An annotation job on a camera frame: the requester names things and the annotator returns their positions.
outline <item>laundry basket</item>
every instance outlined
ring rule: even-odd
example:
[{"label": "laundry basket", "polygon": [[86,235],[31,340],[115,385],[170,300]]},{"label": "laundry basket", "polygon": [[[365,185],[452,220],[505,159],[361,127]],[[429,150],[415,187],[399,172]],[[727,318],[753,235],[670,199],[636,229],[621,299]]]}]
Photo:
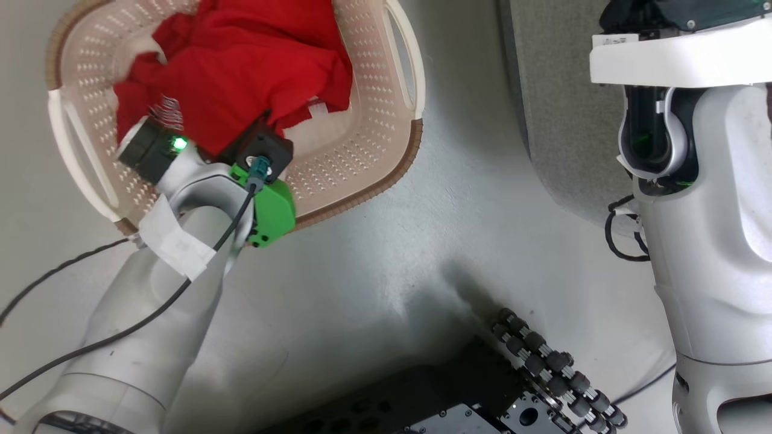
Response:
[{"label": "laundry basket", "polygon": [[[295,198],[298,229],[390,188],[409,169],[421,143],[426,85],[407,15],[397,0],[333,4],[354,64],[354,86],[348,111],[285,131],[295,142],[286,182]],[[49,115],[59,151],[91,205],[126,234],[137,231],[158,196],[116,161],[112,87],[134,56],[149,50],[148,38],[164,19],[194,13],[197,6],[197,0],[81,0],[62,17],[49,42]],[[399,37],[409,70],[401,61]]]}]

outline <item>gray fabric surface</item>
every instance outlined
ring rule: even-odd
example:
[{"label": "gray fabric surface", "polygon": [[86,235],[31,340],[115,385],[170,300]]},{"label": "gray fabric surface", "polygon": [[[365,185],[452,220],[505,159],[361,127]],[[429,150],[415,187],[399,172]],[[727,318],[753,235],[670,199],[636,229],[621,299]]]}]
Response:
[{"label": "gray fabric surface", "polygon": [[[607,4],[511,0],[533,165],[558,204],[598,225],[607,205],[632,191],[616,161],[621,87],[590,82],[591,37]],[[618,220],[615,231],[631,236],[634,224]]]}]

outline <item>green light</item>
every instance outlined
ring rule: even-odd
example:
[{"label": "green light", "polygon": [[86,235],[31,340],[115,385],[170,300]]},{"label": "green light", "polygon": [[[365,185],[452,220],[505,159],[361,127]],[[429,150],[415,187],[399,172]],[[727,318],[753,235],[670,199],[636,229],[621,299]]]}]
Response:
[{"label": "green light", "polygon": [[174,143],[172,143],[171,145],[174,146],[174,149],[178,151],[182,151],[188,146],[188,141],[186,141],[182,137],[177,137],[176,139],[174,139]]}]

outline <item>basket handle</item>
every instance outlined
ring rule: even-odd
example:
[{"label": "basket handle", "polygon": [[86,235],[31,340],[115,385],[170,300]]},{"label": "basket handle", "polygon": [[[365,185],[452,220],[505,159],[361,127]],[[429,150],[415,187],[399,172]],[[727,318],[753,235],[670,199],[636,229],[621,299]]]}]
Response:
[{"label": "basket handle", "polygon": [[[421,47],[418,45],[418,38],[415,37],[413,26],[410,25],[408,14],[405,13],[402,5],[399,4],[399,0],[384,0],[384,3],[386,12],[391,13],[391,17],[394,19],[408,50],[410,69],[413,72],[413,84],[415,85],[415,102],[412,102],[411,109],[415,111],[415,119],[421,119],[424,115],[424,108],[426,108],[426,74],[424,71],[424,60],[421,57]],[[386,17],[386,23],[387,27],[390,28],[388,17]],[[391,52],[394,53],[394,60],[399,66],[399,54],[393,37],[389,38],[389,43],[391,44]]]},{"label": "basket handle", "polygon": [[[51,118],[53,136],[59,148],[59,153],[62,155],[69,174],[75,180],[75,184],[101,215],[110,219],[111,222],[119,222],[121,217],[117,214],[118,197],[115,194],[115,190],[113,190],[113,186],[107,178],[107,173],[102,168],[97,153],[91,144],[91,139],[83,126],[83,122],[78,117],[75,107],[63,101],[61,89],[49,91],[49,117]],[[86,174],[86,169],[83,167],[83,159],[79,157],[78,151],[75,148],[76,145],[73,144],[73,136],[67,126],[68,120],[78,136],[80,150],[88,156],[91,169],[100,182],[99,186],[94,185],[91,182],[91,178]]]}]

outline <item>perforated basket wall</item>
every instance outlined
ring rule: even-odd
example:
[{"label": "perforated basket wall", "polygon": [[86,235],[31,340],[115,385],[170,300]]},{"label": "perforated basket wall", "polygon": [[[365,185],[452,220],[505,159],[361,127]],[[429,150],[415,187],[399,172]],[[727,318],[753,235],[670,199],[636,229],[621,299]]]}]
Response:
[{"label": "perforated basket wall", "polygon": [[[193,13],[197,4],[82,0],[60,20],[49,44],[49,111],[57,144],[92,205],[124,232],[136,230],[157,194],[115,161],[112,86],[122,80],[136,54],[151,49],[150,35],[163,19],[176,12]],[[334,6],[354,64],[351,106],[347,112],[323,115],[286,131],[296,146],[286,180],[296,200],[298,228],[390,188],[408,170],[421,143],[423,66],[399,4],[334,0]],[[408,95],[399,62],[398,33],[411,60],[414,97]]]}]

